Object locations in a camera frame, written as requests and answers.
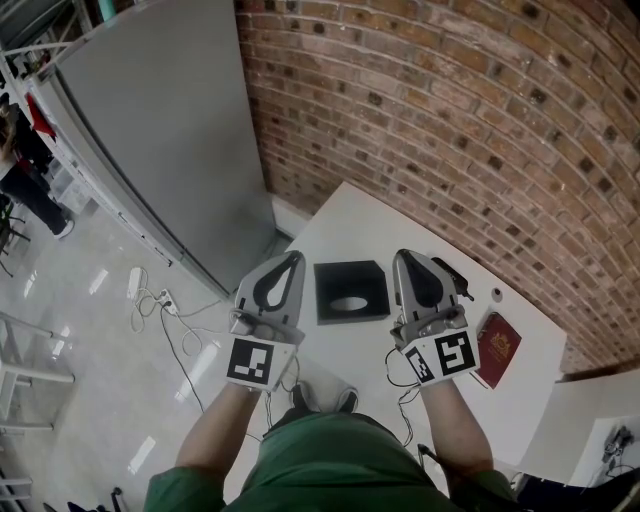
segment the wire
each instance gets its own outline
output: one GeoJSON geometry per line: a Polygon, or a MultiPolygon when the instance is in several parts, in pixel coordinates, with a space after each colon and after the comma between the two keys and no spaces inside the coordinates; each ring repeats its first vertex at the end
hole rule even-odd
{"type": "Polygon", "coordinates": [[[404,423],[407,426],[407,438],[405,439],[404,443],[402,443],[402,446],[404,446],[405,448],[411,444],[411,441],[413,441],[413,427],[411,426],[411,422],[409,421],[409,418],[407,414],[404,412],[404,409],[402,406],[413,402],[418,397],[419,394],[420,394],[420,386],[418,384],[414,384],[411,389],[407,389],[404,392],[404,394],[398,399],[398,409],[400,409],[400,415],[402,416],[402,419],[404,420],[404,423]],[[410,399],[405,400],[405,398],[414,390],[417,390],[417,393],[414,394],[413,397],[411,397],[410,399]]]}
{"type": "Polygon", "coordinates": [[[202,313],[206,309],[212,308],[213,306],[217,306],[221,302],[222,302],[222,299],[218,299],[217,301],[212,302],[211,304],[207,304],[206,306],[202,306],[200,309],[196,309],[195,311],[193,311],[191,313],[180,314],[180,315],[176,315],[176,316],[178,318],[189,318],[190,316],[196,316],[197,314],[202,313]]]}
{"type": "Polygon", "coordinates": [[[387,380],[389,381],[389,384],[391,384],[392,386],[395,386],[397,388],[412,388],[416,385],[416,382],[413,382],[411,384],[398,384],[397,382],[393,382],[391,380],[391,377],[389,375],[389,356],[391,354],[393,354],[394,352],[398,352],[399,354],[401,353],[397,348],[392,348],[391,350],[389,350],[389,352],[387,353],[387,355],[384,358],[384,366],[387,369],[387,380]]]}
{"type": "MultiPolygon", "coordinates": [[[[136,334],[140,334],[142,331],[144,331],[145,328],[145,318],[149,318],[153,312],[156,309],[156,306],[158,304],[160,304],[160,306],[163,306],[162,304],[162,300],[160,299],[160,297],[156,297],[151,291],[149,291],[149,289],[147,288],[149,285],[149,274],[148,272],[143,268],[140,267],[141,270],[141,277],[140,277],[140,288],[138,288],[136,290],[135,296],[134,296],[134,304],[133,304],[133,309],[131,310],[131,317],[129,319],[129,323],[131,325],[131,329],[133,330],[133,332],[135,332],[136,334]],[[144,303],[145,300],[148,299],[153,299],[153,306],[151,307],[151,309],[147,312],[144,312],[142,310],[142,304],[144,303]],[[135,314],[138,313],[138,316],[140,317],[140,321],[141,321],[141,326],[139,329],[137,329],[134,325],[134,317],[135,314]]],[[[182,352],[184,352],[184,354],[188,357],[193,357],[193,356],[197,356],[198,354],[200,354],[200,352],[202,352],[202,347],[204,346],[204,342],[202,341],[202,338],[200,336],[198,336],[198,334],[196,334],[196,331],[205,331],[205,332],[210,332],[210,333],[214,333],[214,334],[222,334],[221,331],[213,331],[210,329],[205,329],[203,327],[191,327],[189,325],[187,325],[187,323],[183,320],[183,318],[188,318],[194,315],[197,315],[198,313],[201,313],[202,311],[212,308],[213,306],[216,306],[217,304],[220,304],[222,302],[222,299],[217,300],[216,302],[213,302],[211,304],[207,304],[206,306],[201,307],[200,309],[193,311],[191,313],[187,313],[186,315],[180,315],[180,314],[172,314],[170,313],[166,308],[165,311],[167,311],[167,313],[169,313],[169,315],[171,315],[174,318],[177,318],[178,321],[185,327],[186,331],[185,333],[182,335],[182,340],[181,340],[181,348],[182,348],[182,352]],[[189,350],[187,350],[186,347],[186,340],[187,340],[187,336],[192,335],[198,342],[198,348],[195,351],[190,352],[189,350]]],[[[218,343],[215,340],[211,340],[211,342],[217,346],[218,348],[220,347],[220,343],[218,343]]]]}
{"type": "Polygon", "coordinates": [[[267,410],[267,427],[271,429],[273,427],[273,422],[271,421],[271,393],[264,395],[264,407],[267,410]]]}
{"type": "Polygon", "coordinates": [[[406,448],[407,446],[409,446],[411,444],[411,441],[413,441],[413,427],[411,426],[411,422],[409,421],[409,417],[404,412],[404,409],[403,409],[402,406],[410,404],[411,402],[413,402],[417,398],[417,396],[420,394],[420,383],[416,380],[416,382],[413,382],[411,384],[398,384],[397,382],[394,382],[391,379],[391,376],[389,375],[389,356],[393,352],[400,353],[400,351],[397,348],[394,347],[391,350],[389,350],[389,352],[387,352],[387,355],[384,357],[384,367],[387,370],[387,380],[389,381],[389,384],[391,384],[392,386],[394,386],[396,388],[409,388],[404,392],[404,394],[400,398],[398,398],[398,409],[400,409],[400,415],[402,416],[402,419],[404,420],[404,424],[407,426],[407,438],[405,439],[404,443],[402,443],[402,446],[404,446],[406,448]],[[409,394],[412,391],[416,390],[416,389],[418,390],[417,393],[415,395],[413,395],[410,399],[405,400],[405,398],[407,398],[407,396],[409,396],[409,394]]]}
{"type": "Polygon", "coordinates": [[[191,379],[187,374],[187,370],[184,369],[184,366],[182,365],[182,362],[180,361],[178,354],[176,354],[176,349],[173,348],[173,343],[171,342],[171,337],[169,336],[169,333],[167,331],[167,326],[164,324],[164,317],[162,316],[162,313],[164,312],[165,308],[166,306],[162,306],[162,309],[160,310],[160,323],[162,323],[162,330],[164,331],[164,335],[167,337],[167,341],[169,342],[169,346],[171,347],[171,352],[173,353],[173,357],[175,357],[176,361],[178,361],[178,364],[182,369],[182,373],[184,373],[185,379],[187,379],[187,382],[189,382],[189,386],[191,386],[191,391],[193,391],[193,396],[196,397],[196,400],[198,401],[198,405],[200,406],[200,410],[202,411],[202,414],[204,414],[204,407],[202,405],[202,401],[200,400],[198,393],[196,393],[196,388],[194,387],[193,382],[191,382],[191,379]]]}
{"type": "Polygon", "coordinates": [[[141,286],[136,290],[136,293],[133,296],[133,308],[131,309],[131,316],[129,317],[129,325],[131,326],[131,330],[133,330],[133,332],[135,332],[136,334],[140,334],[142,331],[144,331],[144,327],[145,327],[144,319],[149,318],[152,315],[152,313],[156,309],[156,305],[159,303],[158,298],[147,289],[147,286],[149,285],[149,274],[142,267],[140,267],[140,271],[141,271],[141,277],[140,277],[141,286]],[[147,299],[153,299],[153,306],[151,307],[151,310],[149,310],[149,312],[143,313],[142,303],[147,299]],[[136,312],[140,316],[140,321],[142,324],[140,329],[136,329],[135,326],[133,325],[134,324],[133,317],[135,316],[136,312]]]}

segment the brick wall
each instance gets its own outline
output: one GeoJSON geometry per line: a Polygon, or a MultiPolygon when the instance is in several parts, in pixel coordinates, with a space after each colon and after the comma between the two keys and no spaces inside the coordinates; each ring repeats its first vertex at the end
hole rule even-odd
{"type": "Polygon", "coordinates": [[[565,329],[565,372],[633,366],[640,40],[621,0],[237,0],[236,11],[273,192],[314,213],[348,181],[565,329]]]}

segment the book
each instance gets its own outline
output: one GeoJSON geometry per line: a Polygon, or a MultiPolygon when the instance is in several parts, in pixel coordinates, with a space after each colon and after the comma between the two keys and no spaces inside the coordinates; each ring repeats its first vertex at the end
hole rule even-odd
{"type": "Polygon", "coordinates": [[[522,337],[499,313],[491,313],[478,334],[480,368],[473,377],[485,388],[495,389],[507,370],[522,337]]]}

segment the shoe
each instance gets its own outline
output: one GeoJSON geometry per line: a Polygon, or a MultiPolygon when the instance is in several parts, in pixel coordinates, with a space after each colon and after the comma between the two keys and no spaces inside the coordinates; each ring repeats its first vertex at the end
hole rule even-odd
{"type": "Polygon", "coordinates": [[[57,235],[53,235],[53,238],[55,238],[56,240],[60,240],[64,238],[65,236],[67,236],[69,233],[73,231],[73,227],[75,225],[76,225],[75,222],[73,222],[72,220],[68,220],[67,225],[64,227],[64,229],[60,231],[60,233],[58,233],[57,235]]]}
{"type": "Polygon", "coordinates": [[[347,388],[338,397],[338,403],[336,404],[336,412],[346,412],[351,414],[356,412],[358,408],[358,392],[355,388],[347,388]]]}
{"type": "Polygon", "coordinates": [[[312,411],[314,400],[311,396],[311,386],[303,380],[299,381],[293,386],[291,393],[289,393],[289,402],[291,407],[295,409],[308,409],[312,411]]]}

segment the person in background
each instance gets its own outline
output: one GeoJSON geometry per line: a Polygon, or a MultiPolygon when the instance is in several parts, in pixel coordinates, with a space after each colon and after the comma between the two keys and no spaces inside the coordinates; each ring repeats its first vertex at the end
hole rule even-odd
{"type": "Polygon", "coordinates": [[[0,96],[0,117],[15,127],[15,141],[23,158],[33,161],[40,174],[49,170],[53,155],[40,136],[31,128],[31,123],[17,103],[10,103],[9,94],[0,96]]]}
{"type": "Polygon", "coordinates": [[[15,135],[15,125],[0,118],[0,191],[23,203],[55,238],[63,238],[71,233],[74,222],[64,218],[60,207],[18,165],[12,150],[15,135]]]}

